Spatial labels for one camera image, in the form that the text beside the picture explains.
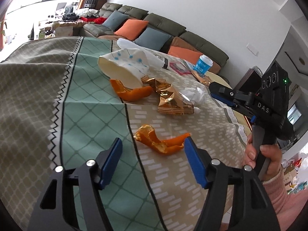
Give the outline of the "pink sleeve right forearm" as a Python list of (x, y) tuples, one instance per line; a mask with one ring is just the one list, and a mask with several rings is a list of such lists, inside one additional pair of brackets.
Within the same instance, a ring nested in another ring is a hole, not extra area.
[(263, 186), (276, 212), (281, 230), (307, 230), (307, 189), (287, 194), (284, 172), (278, 174)]

